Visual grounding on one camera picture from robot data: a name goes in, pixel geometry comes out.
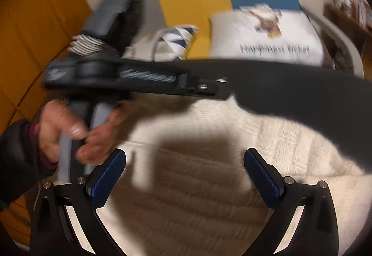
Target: blue pad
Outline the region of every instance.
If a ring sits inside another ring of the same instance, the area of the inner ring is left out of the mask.
[[[284,193],[283,177],[272,165],[268,165],[256,149],[244,153],[244,168],[248,172],[265,204],[275,209]]]
[[[116,182],[124,171],[126,163],[125,153],[121,149],[115,149],[102,165],[94,168],[89,175],[86,187],[91,196],[92,209],[102,208],[114,188]]]

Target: black sleeve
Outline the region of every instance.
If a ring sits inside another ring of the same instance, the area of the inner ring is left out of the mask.
[[[54,172],[40,168],[37,139],[32,142],[30,125],[20,120],[0,136],[0,211]]]

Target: jacket cuff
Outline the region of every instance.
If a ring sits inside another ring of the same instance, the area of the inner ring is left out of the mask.
[[[27,128],[27,140],[30,145],[30,150],[32,152],[31,156],[37,159],[38,167],[41,174],[45,176],[51,176],[55,173],[58,162],[52,163],[46,157],[44,152],[42,152],[39,148],[39,127],[37,126],[38,123],[32,122],[29,123]]]

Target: screw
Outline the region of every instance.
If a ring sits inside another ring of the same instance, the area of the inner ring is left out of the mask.
[[[85,177],[81,176],[76,181],[79,185],[85,184]]]
[[[201,84],[199,85],[199,90],[206,90],[208,89],[208,85],[207,84]]]
[[[295,182],[295,180],[294,180],[293,178],[291,178],[291,176],[286,176],[286,177],[284,177],[284,181],[285,181],[287,184],[289,184],[289,185],[291,185],[291,184],[293,184],[293,183]]]
[[[43,184],[43,187],[44,187],[44,189],[48,189],[51,185],[52,185],[51,182],[45,182],[45,183]]]
[[[324,180],[321,180],[321,181],[319,182],[319,185],[320,185],[323,189],[325,189],[326,187],[328,187],[327,183],[326,183]]]

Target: hand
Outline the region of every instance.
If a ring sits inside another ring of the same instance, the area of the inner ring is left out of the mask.
[[[41,113],[39,127],[39,148],[52,163],[60,160],[59,139],[61,133],[73,140],[85,139],[75,156],[82,164],[99,165],[110,155],[118,126],[125,119],[123,108],[113,110],[108,121],[88,130],[84,122],[75,116],[62,102],[48,102]]]

